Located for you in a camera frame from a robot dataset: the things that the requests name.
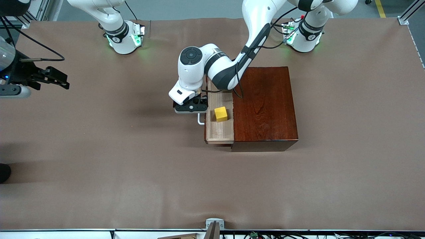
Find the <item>yellow cube block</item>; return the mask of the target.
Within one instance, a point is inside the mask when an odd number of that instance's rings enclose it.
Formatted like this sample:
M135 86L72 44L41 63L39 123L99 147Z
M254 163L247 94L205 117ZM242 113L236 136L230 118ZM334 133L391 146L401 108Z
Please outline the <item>yellow cube block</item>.
M229 119L226 107L218 107L214 109L214 116L216 122L223 122Z

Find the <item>wooden drawer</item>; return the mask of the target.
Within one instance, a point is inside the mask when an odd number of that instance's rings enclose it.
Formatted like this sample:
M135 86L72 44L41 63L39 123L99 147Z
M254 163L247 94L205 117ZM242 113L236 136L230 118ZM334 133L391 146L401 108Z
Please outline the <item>wooden drawer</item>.
M204 138L210 145L232 145L234 143L233 92L209 92L208 110L205 115ZM225 107L227 120L218 122L215 109Z

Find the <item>dark wooden drawer cabinet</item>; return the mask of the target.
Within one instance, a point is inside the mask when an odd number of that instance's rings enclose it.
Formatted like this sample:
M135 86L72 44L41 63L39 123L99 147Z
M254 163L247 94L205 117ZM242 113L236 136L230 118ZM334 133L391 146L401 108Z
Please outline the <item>dark wooden drawer cabinet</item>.
M232 152L283 152L298 140L289 68L249 67L233 98Z

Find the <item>table cover sheet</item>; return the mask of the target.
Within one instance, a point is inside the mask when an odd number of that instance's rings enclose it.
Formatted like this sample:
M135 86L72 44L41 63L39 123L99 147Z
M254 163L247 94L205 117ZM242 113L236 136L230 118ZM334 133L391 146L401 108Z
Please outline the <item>table cover sheet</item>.
M230 57L242 19L147 22L143 48L110 49L95 22L33 22L65 56L41 62L70 89L0 99L0 229L200 228L425 230L425 70L396 19L331 19L310 53L263 49L288 66L299 141L284 152L206 145L168 91L184 47Z

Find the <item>black round object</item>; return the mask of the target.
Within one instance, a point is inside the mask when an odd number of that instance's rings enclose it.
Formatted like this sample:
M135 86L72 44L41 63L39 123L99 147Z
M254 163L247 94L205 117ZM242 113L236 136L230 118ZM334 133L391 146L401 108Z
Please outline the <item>black round object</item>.
M12 173L12 170L8 164L0 163L0 184L7 181L11 173Z

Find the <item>light wooden board piece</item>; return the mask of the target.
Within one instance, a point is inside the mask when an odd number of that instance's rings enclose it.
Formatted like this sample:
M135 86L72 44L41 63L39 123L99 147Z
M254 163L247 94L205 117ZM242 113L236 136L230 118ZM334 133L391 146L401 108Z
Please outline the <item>light wooden board piece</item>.
M198 239L197 236L198 236L197 233L190 233L190 234L181 234L181 235L158 237L158 239Z

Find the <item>aluminium frame profile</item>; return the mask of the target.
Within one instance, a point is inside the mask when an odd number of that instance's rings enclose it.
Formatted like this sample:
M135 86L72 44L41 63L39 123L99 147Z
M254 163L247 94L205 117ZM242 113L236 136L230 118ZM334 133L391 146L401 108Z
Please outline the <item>aluminium frame profile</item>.
M10 18L14 26L29 28L32 21L47 21L47 11L52 0L31 0L28 11L21 17Z
M409 25L408 19L421 9L422 6L425 6L425 0L413 0L410 6L397 17L398 23L400 25Z

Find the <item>white table edge rail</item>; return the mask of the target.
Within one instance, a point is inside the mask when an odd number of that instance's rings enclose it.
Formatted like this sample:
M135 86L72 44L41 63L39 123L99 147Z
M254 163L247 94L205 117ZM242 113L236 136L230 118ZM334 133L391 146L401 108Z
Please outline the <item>white table edge rail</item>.
M425 231L383 230L235 230L225 229L222 239L249 239L255 231L259 239L425 239ZM197 233L203 239L206 229L25 229L0 230L0 239L158 239L158 237Z

